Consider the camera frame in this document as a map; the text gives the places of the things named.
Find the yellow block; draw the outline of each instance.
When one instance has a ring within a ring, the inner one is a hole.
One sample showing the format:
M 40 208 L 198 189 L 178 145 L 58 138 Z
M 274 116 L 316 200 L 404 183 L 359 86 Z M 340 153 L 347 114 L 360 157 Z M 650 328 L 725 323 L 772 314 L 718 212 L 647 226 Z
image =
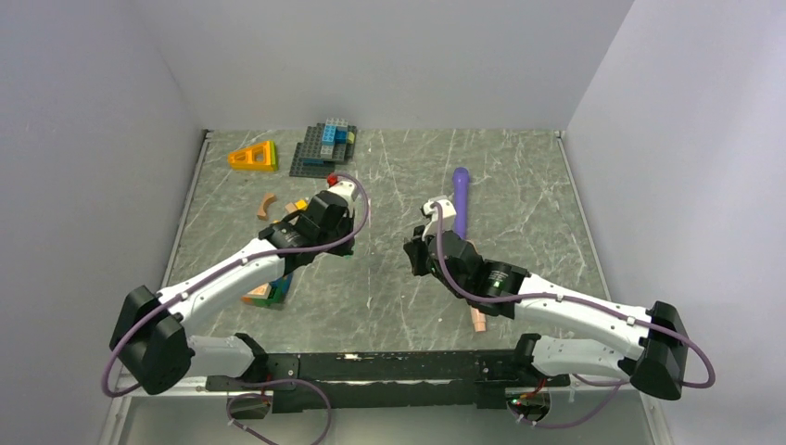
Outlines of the yellow block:
M 233 151 L 227 156 L 229 166 L 235 170 L 251 170 L 257 172 L 277 172 L 278 156 L 273 141 L 260 142 Z

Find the purple stick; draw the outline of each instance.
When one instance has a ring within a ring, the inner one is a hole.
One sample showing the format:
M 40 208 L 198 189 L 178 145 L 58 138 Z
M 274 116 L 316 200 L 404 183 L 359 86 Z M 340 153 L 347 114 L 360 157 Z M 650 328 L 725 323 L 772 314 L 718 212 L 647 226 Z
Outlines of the purple stick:
M 466 239 L 467 190 L 469 189 L 469 171 L 459 167 L 453 172 L 453 206 L 456 209 L 456 220 L 453 232 Z

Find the white wall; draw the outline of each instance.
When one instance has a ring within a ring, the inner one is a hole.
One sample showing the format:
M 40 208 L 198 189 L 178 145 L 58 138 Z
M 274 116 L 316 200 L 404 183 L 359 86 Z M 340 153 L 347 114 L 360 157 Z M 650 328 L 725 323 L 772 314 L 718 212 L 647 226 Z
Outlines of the white wall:
M 632 0 L 135 0 L 212 129 L 563 129 Z
M 677 305 L 715 362 L 665 403 L 678 444 L 786 436 L 785 6 L 638 0 L 568 127 L 613 298 Z
M 122 299 L 158 286 L 200 131 L 127 1 L 0 6 L 0 443 L 95 443 Z

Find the lego baseplate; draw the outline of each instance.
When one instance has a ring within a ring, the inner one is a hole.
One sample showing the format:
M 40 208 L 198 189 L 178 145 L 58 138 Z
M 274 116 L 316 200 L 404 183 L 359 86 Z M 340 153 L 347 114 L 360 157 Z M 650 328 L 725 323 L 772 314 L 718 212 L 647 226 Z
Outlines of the lego baseplate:
M 355 153 L 354 144 L 336 144 L 333 149 L 333 156 L 330 158 L 323 158 L 321 156 L 323 131 L 323 123 L 318 123 L 316 126 L 309 127 L 306 130 L 306 137 L 302 142 L 300 157 L 303 159 L 323 160 L 325 162 L 336 162 L 339 164 L 349 162 L 349 160 L 352 159 L 352 154 Z M 349 131 L 355 133 L 355 137 L 357 137 L 358 127 L 350 125 Z
M 305 159 L 300 156 L 302 150 L 303 145 L 298 142 L 298 145 L 295 147 L 295 156 L 292 158 L 292 167 L 289 168 L 289 176 L 324 179 L 328 174 L 336 170 L 336 165 L 333 162 L 306 163 Z

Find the gray marble surface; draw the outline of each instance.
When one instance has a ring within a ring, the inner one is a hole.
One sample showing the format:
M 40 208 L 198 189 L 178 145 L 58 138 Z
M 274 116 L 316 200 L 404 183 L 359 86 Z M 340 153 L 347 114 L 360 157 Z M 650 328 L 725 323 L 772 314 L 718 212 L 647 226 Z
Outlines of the gray marble surface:
M 322 180 L 287 175 L 305 129 L 215 132 L 199 174 L 170 283 L 178 283 L 243 247 L 266 226 L 256 210 L 265 192 L 284 204 L 311 197 Z M 263 140 L 276 143 L 279 172 L 236 172 L 226 155 Z M 194 334 L 245 332 L 270 352 L 471 350 L 509 348 L 520 333 L 566 337 L 557 326 L 488 318 L 475 333 L 469 307 L 430 276 L 414 277 L 401 248 L 423 223 L 419 208 L 452 192 L 452 172 L 467 168 L 467 236 L 487 258 L 603 298 L 602 282 L 573 187 L 553 132 L 360 129 L 354 160 L 372 216 L 355 255 L 321 255 L 297 270 L 281 310 L 237 302 Z

